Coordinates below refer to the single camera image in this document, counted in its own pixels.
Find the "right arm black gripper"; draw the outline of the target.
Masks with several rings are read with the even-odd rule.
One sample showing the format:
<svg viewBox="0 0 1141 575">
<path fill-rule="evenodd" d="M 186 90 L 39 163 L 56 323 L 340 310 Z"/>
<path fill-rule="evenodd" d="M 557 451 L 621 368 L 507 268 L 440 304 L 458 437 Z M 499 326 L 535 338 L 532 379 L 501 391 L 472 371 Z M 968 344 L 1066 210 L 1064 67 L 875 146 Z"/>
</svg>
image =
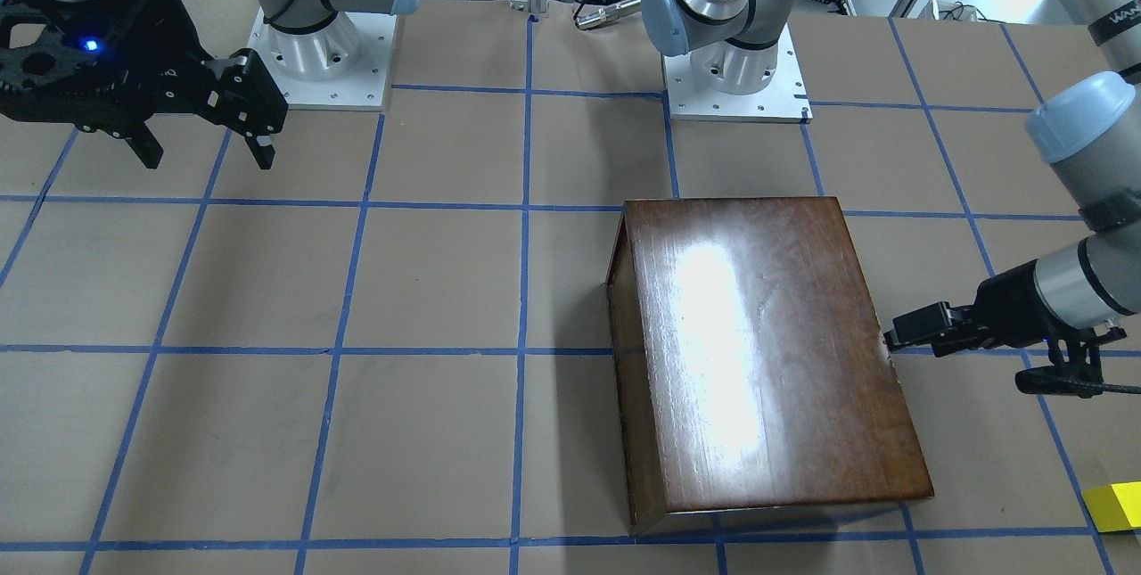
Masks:
<svg viewBox="0 0 1141 575">
<path fill-rule="evenodd" d="M 244 133 L 261 170 L 274 163 L 272 133 L 288 103 L 252 48 L 215 59 L 183 0 L 17 0 L 3 6 L 3 41 L 18 24 L 41 24 L 37 42 L 3 46 L 3 114 L 110 129 L 144 168 L 164 149 L 154 113 L 192 113 Z"/>
</svg>

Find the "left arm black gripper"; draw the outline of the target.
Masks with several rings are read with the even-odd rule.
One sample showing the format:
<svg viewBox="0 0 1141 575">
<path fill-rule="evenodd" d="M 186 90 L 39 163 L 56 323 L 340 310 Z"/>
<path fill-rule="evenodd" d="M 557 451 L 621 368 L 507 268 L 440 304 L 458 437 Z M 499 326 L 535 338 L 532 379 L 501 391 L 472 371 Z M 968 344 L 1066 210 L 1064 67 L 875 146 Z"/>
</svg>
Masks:
<svg viewBox="0 0 1141 575">
<path fill-rule="evenodd" d="M 965 350 L 1026 348 L 1044 338 L 1044 306 L 1031 277 L 993 277 L 977 288 L 973 303 L 930 303 L 892 319 L 884 333 L 889 353 L 931 347 L 937 357 Z"/>
</svg>

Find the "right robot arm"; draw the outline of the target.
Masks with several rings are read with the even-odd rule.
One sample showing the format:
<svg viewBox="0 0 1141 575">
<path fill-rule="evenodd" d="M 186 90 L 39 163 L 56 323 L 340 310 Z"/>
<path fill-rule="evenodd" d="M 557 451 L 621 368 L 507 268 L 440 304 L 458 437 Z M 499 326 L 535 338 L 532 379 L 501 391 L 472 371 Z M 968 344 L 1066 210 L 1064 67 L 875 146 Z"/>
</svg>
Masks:
<svg viewBox="0 0 1141 575">
<path fill-rule="evenodd" d="M 267 47 L 216 58 L 183 0 L 13 0 L 3 3 L 3 115 L 68 124 L 126 141 L 155 169 L 155 113 L 191 113 L 241 133 L 270 169 L 288 100 L 272 75 L 318 82 L 361 60 L 350 15 L 408 15 L 420 0 L 259 0 Z"/>
</svg>

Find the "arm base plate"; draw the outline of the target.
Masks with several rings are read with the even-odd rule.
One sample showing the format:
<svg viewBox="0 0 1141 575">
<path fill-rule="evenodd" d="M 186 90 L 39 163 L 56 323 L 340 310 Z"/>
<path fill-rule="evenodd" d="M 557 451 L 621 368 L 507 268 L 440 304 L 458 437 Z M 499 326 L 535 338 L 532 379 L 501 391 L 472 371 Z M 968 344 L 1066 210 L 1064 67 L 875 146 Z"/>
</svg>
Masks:
<svg viewBox="0 0 1141 575">
<path fill-rule="evenodd" d="M 746 50 L 728 42 L 663 56 L 669 115 L 688 121 L 807 123 L 814 111 L 788 24 L 777 44 Z"/>
<path fill-rule="evenodd" d="M 402 17 L 338 13 L 306 35 L 272 29 L 257 11 L 248 47 L 265 60 L 291 111 L 385 111 Z"/>
</svg>

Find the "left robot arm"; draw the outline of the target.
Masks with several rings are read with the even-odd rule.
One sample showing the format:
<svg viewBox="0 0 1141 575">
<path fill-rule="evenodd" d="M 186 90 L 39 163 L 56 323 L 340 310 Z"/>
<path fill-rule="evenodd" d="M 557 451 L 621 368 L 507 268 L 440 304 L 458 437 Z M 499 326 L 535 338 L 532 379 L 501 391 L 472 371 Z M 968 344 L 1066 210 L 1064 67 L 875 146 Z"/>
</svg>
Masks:
<svg viewBox="0 0 1141 575">
<path fill-rule="evenodd" d="M 930 345 L 939 356 L 978 348 L 1093 351 L 1138 311 L 1138 0 L 1076 0 L 1110 68 L 1039 104 L 1027 132 L 1079 206 L 1089 237 L 979 285 L 976 300 L 897 316 L 890 350 Z M 733 44 L 774 51 L 792 0 L 641 0 L 644 29 L 665 56 Z"/>
</svg>

